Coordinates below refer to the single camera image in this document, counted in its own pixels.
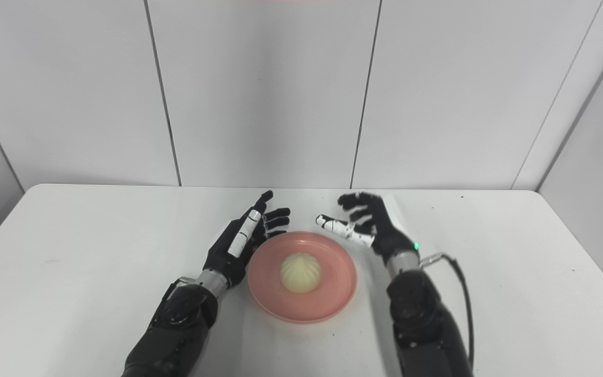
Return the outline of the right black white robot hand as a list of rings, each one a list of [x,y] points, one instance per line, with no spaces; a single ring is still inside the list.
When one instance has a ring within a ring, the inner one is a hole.
[[[418,244],[393,224],[381,196],[369,192],[347,193],[341,195],[337,203],[349,213],[349,219],[320,214],[315,222],[321,229],[371,248],[384,264],[402,256],[415,267],[420,265]]]

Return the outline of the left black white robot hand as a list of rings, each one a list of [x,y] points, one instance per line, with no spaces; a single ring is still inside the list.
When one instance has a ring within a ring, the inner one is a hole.
[[[218,273],[231,289],[245,277],[254,252],[269,239],[287,233],[291,209],[276,208],[268,212],[271,190],[263,193],[254,205],[239,218],[232,220],[208,250],[203,270]]]

